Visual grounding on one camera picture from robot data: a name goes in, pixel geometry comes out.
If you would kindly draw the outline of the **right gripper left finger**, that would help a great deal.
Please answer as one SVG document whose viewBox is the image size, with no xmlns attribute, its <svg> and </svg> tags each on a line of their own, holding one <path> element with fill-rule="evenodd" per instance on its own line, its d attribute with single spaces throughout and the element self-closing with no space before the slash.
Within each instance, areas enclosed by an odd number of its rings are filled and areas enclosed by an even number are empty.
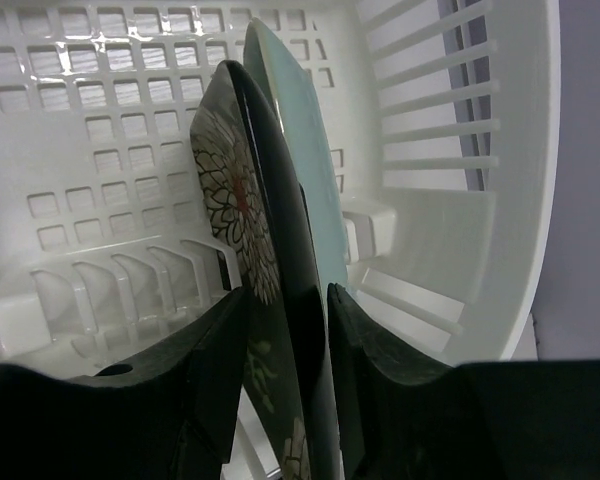
<svg viewBox="0 0 600 480">
<path fill-rule="evenodd" d="M 0 364 L 0 479 L 217 479 L 230 460 L 248 295 L 153 346 L 59 380 Z"/>
</svg>

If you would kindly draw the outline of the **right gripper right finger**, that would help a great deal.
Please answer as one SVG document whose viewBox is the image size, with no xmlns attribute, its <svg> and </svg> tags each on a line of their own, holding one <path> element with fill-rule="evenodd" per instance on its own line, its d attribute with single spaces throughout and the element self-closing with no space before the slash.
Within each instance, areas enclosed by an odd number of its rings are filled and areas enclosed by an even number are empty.
<svg viewBox="0 0 600 480">
<path fill-rule="evenodd" d="M 349 479 L 600 479 L 600 360 L 446 365 L 327 292 Z"/>
</svg>

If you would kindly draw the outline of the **black floral square plate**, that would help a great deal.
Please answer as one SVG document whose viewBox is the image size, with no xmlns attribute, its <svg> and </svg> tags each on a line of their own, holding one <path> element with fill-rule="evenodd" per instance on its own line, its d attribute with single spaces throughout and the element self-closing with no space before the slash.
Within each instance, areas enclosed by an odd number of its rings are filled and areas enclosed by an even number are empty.
<svg viewBox="0 0 600 480">
<path fill-rule="evenodd" d="M 213 235 L 248 295 L 243 385 L 286 479 L 340 475 L 320 282 L 303 192 L 263 92 L 221 62 L 190 128 Z"/>
</svg>

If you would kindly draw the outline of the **light green speckled plate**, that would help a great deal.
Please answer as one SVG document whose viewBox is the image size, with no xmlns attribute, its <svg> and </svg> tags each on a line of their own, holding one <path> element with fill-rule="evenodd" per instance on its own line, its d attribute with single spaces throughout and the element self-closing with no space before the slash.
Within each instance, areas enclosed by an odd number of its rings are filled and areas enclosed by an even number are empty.
<svg viewBox="0 0 600 480">
<path fill-rule="evenodd" d="M 321 285 L 348 285 L 340 196 L 313 82 L 265 23 L 250 20 L 243 65 L 272 106 L 304 192 Z"/>
</svg>

